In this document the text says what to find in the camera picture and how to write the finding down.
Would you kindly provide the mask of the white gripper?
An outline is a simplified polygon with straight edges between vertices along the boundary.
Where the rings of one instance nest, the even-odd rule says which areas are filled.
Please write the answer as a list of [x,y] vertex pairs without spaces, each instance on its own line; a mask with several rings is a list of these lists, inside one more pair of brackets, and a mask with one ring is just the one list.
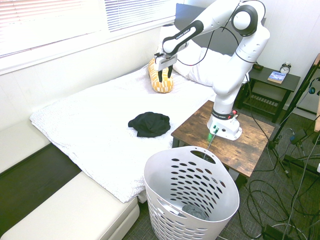
[[170,79],[173,71],[173,65],[177,62],[178,55],[174,54],[169,56],[165,53],[156,53],[154,55],[154,69],[158,74],[158,81],[161,83],[163,81],[163,69],[168,68],[167,78]]

